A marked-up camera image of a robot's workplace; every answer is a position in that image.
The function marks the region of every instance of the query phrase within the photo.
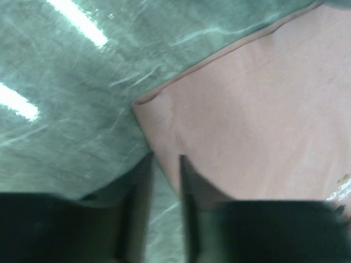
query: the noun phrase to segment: marble floor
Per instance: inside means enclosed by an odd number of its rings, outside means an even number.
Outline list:
[[[70,198],[149,149],[130,102],[311,0],[0,0],[0,191]],[[146,262],[184,262],[156,171]]]

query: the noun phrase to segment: pink fabric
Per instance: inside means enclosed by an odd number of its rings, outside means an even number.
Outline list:
[[[133,102],[176,190],[186,154],[234,198],[351,203],[351,12],[317,5]]]

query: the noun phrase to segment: black plastic part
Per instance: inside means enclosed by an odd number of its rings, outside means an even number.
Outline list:
[[[180,157],[188,263],[351,262],[339,208],[316,201],[236,201]]]
[[[0,194],[0,262],[143,262],[152,159],[79,201]]]

